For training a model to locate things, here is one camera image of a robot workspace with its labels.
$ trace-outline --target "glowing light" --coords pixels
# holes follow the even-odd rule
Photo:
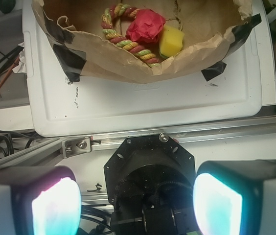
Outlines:
[[[80,222],[81,195],[71,178],[61,179],[32,201],[35,235],[75,235]]]
[[[238,235],[242,196],[214,176],[198,175],[193,190],[193,206],[204,235]]]

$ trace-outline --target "white container lid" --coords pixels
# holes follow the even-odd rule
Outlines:
[[[263,13],[263,5],[256,2],[253,8]],[[257,27],[267,28],[266,20]],[[69,85],[36,23],[30,1],[23,5],[23,33],[33,124],[45,137],[248,117],[262,107],[260,36],[255,30],[238,51],[224,59],[225,72],[211,81],[198,72],[146,85],[94,77],[81,77]],[[273,62],[272,51],[270,55],[266,60]]]

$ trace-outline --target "bolt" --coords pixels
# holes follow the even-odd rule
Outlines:
[[[67,153],[70,153],[70,152],[72,151],[72,148],[71,148],[71,145],[70,145],[70,144],[66,145],[65,151],[66,151]]]
[[[160,136],[159,136],[159,140],[163,143],[168,142],[168,139],[169,139],[169,137],[166,133],[161,133]]]
[[[85,149],[87,147],[87,143],[86,141],[80,141],[76,146],[81,149]]]

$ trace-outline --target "yellow sponge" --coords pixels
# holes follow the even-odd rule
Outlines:
[[[184,35],[180,30],[165,24],[159,41],[160,53],[166,57],[176,55],[183,48]]]

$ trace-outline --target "red crumpled paper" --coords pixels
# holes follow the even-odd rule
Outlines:
[[[126,32],[126,38],[137,43],[157,43],[165,18],[150,9],[138,11]]]

